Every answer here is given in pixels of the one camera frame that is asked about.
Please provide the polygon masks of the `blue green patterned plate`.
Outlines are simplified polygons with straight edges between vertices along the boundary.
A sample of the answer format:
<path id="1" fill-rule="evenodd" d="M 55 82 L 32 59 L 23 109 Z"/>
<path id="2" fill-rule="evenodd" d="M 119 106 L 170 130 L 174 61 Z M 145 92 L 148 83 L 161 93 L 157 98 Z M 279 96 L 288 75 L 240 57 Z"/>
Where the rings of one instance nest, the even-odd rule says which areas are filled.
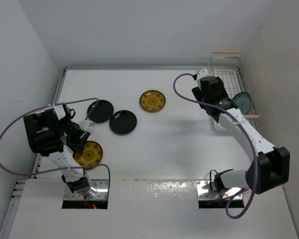
<path id="1" fill-rule="evenodd" d="M 249 93 L 240 92 L 233 97 L 233 101 L 237 104 L 243 115 L 249 114 L 252 107 L 252 98 Z"/>

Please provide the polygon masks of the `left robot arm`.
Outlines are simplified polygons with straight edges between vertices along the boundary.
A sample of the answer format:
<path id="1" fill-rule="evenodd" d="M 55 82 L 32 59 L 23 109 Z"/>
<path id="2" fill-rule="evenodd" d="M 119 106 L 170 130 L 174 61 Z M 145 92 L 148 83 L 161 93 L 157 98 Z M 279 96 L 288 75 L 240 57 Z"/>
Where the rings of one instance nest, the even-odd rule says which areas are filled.
<path id="1" fill-rule="evenodd" d="M 67 105 L 50 106 L 23 117 L 30 149 L 53 162 L 69 190 L 93 198 L 98 190 L 72 156 L 83 155 L 90 133 L 72 121 L 75 111 Z"/>

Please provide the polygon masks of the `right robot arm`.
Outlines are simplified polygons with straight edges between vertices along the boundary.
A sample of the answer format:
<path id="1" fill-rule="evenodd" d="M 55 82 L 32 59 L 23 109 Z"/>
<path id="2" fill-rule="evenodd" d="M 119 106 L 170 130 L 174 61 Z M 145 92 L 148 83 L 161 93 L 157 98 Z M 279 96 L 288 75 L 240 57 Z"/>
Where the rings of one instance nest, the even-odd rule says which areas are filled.
<path id="1" fill-rule="evenodd" d="M 197 87 L 192 89 L 200 107 L 229 132 L 252 163 L 247 170 L 228 169 L 216 173 L 216 192 L 239 187 L 262 194 L 289 180 L 290 152 L 276 147 L 250 124 L 237 103 L 229 98 L 219 77 L 194 75 Z"/>

